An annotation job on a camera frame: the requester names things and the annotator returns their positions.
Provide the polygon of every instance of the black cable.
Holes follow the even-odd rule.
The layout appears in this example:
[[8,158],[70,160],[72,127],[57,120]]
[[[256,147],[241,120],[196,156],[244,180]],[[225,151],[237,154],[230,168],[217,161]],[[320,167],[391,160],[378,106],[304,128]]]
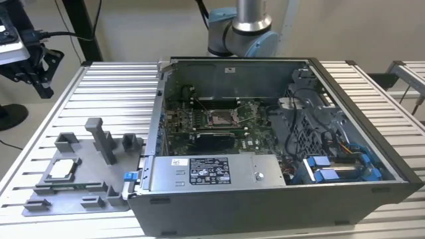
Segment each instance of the black cable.
[[[300,102],[304,102],[301,100],[301,98],[298,98],[294,94],[301,91],[301,90],[308,90],[308,91],[313,91],[316,94],[318,94],[318,92],[310,88],[300,88],[297,89],[293,93],[292,93],[292,102],[293,102],[293,118],[292,118],[292,123],[290,123],[290,128],[289,128],[289,134],[286,136],[286,140],[285,140],[285,144],[284,144],[284,147],[285,147],[285,151],[286,153],[289,154],[289,156],[292,156],[294,158],[294,160],[298,161],[298,158],[297,158],[297,155],[292,152],[289,152],[288,150],[288,144],[289,144],[289,140],[290,140],[290,137],[293,135],[293,131],[294,131],[294,127],[296,127],[296,121],[297,121],[297,105],[296,105],[296,102],[294,102],[294,99],[297,99]],[[324,129],[332,134],[332,138],[333,138],[333,141],[336,141],[337,143],[337,136],[336,136],[336,133],[332,132],[330,128],[318,120],[318,118],[316,117],[314,113],[312,113],[312,117],[314,119],[314,121],[317,121],[317,123],[324,127]]]
[[413,111],[411,111],[411,115],[413,115],[413,116],[414,116],[414,114],[417,113],[418,107],[419,107],[419,105],[415,105],[414,108],[413,108]]
[[[60,11],[60,8],[58,8],[58,4],[57,4],[57,0],[54,0],[54,4],[56,4],[56,8],[57,8],[57,11],[58,11],[58,15],[60,15],[60,18],[61,18],[61,21],[65,25],[65,28],[66,28],[66,31],[69,31],[69,28],[68,28],[68,25],[66,25],[66,22],[65,22],[65,19],[64,19],[64,16],[61,14],[61,11]],[[73,51],[74,51],[74,54],[77,55],[77,58],[78,58],[78,61],[80,61],[80,65],[81,65],[81,57],[78,55],[78,52],[77,52],[77,49],[74,48],[74,44],[73,44],[73,40],[72,40],[72,37],[69,36],[69,40],[70,40],[70,44],[72,44],[72,48],[73,48]]]
[[94,18],[94,24],[93,24],[93,31],[92,31],[92,36],[90,38],[85,38],[78,36],[76,33],[69,32],[69,31],[54,31],[54,32],[44,32],[41,34],[41,39],[49,38],[52,36],[73,36],[84,41],[92,41],[96,38],[96,28],[97,28],[97,22],[98,22],[98,15],[100,15],[100,9],[101,9],[101,0],[98,0],[98,7],[97,7],[97,12],[96,12],[96,18]]
[[403,96],[401,96],[401,99],[399,99],[398,104],[401,104],[401,102],[403,101],[409,89],[410,89],[410,86],[407,86],[406,91],[405,91],[405,93],[403,93]]
[[10,144],[8,144],[8,143],[5,143],[2,140],[0,140],[0,143],[2,143],[5,146],[9,146],[9,147],[16,148],[16,149],[18,149],[18,150],[22,150],[22,148],[20,148],[20,147],[17,147],[17,146],[14,146],[14,145],[10,145]]
[[294,100],[292,98],[292,102],[293,102],[293,117],[292,117],[292,123],[290,123],[290,128],[289,128],[289,134],[286,136],[286,139],[285,139],[285,144],[284,144],[284,147],[285,147],[285,151],[286,153],[289,154],[289,156],[294,159],[294,160],[298,160],[297,159],[297,155],[290,153],[289,150],[288,150],[288,144],[289,144],[289,140],[290,140],[290,137],[293,135],[293,131],[294,131],[294,126],[296,126],[296,123],[297,123],[297,105],[294,103]]
[[205,7],[205,4],[204,4],[204,1],[202,0],[194,0],[198,4],[198,8],[200,8],[200,11],[201,11],[201,14],[202,16],[206,17],[206,19],[210,17],[209,13],[208,13],[208,10],[206,10],[206,7]]
[[209,18],[209,13],[205,7],[205,4],[202,2],[202,0],[196,0],[197,4],[198,4],[198,9],[200,9],[200,13],[201,13],[201,17],[202,17],[202,21],[205,24],[206,29],[209,29],[208,27],[208,23],[206,23],[206,19]]

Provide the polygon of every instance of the motherboard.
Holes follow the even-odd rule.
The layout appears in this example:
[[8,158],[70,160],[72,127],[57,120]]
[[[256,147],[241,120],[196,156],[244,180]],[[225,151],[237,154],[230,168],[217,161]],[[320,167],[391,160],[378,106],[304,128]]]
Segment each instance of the motherboard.
[[254,99],[170,102],[166,111],[169,155],[281,154],[266,120],[269,106]]

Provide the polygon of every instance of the white wall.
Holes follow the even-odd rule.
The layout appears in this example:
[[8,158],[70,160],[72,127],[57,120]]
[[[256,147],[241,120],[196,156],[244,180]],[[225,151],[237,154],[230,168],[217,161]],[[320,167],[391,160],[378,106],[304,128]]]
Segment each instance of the white wall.
[[301,0],[286,55],[354,60],[370,72],[425,60],[423,9],[423,0]]

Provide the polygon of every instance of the metal frame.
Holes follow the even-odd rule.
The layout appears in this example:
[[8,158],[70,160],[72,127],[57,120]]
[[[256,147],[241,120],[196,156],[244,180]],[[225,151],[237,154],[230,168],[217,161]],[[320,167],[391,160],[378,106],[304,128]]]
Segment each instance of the metal frame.
[[414,61],[394,61],[386,71],[394,73],[407,85],[425,95],[425,63]]
[[[80,36],[90,38],[93,26],[86,12],[84,0],[62,0],[61,2],[66,10],[74,33]],[[78,38],[78,43],[86,61],[104,60],[96,37],[92,41],[84,41]]]
[[[417,120],[413,120],[398,103],[393,102],[389,93],[379,90],[373,80],[362,74],[358,66],[350,66],[344,61],[321,63],[409,167],[425,181],[425,133]],[[0,207],[0,236],[5,238],[56,238],[64,232],[73,238],[144,236],[132,211],[24,218],[20,215],[22,210],[20,205],[29,196],[28,193],[32,193],[26,189],[28,186],[38,182],[37,172],[46,167],[42,164],[45,161],[38,159],[48,158],[53,154],[50,150],[53,137],[46,135],[61,130],[78,130],[77,125],[82,117],[109,111],[109,123],[105,121],[105,124],[109,124],[112,133],[118,135],[126,130],[137,131],[145,138],[144,131],[130,127],[134,124],[145,125],[144,122],[149,118],[141,105],[153,101],[154,91],[149,90],[146,86],[154,80],[156,63],[94,63],[90,67],[80,68],[10,170],[0,181],[0,204],[14,203],[14,206]],[[114,92],[101,93],[108,85],[113,86]],[[104,109],[100,111],[93,108],[94,106],[102,107],[114,100],[116,103],[112,105],[116,107],[120,102],[121,110]],[[378,207],[357,225],[242,233],[233,234],[230,237],[236,239],[292,239],[300,236],[314,239],[419,238],[425,235],[423,205],[425,187],[403,202]],[[213,238],[224,239],[229,238],[229,235],[202,237],[202,239]]]

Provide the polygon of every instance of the power supply label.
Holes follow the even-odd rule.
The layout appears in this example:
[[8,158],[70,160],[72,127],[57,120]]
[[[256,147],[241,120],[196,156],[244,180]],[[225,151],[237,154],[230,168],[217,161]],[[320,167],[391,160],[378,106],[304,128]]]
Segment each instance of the power supply label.
[[190,158],[192,185],[230,184],[230,168],[228,158]]

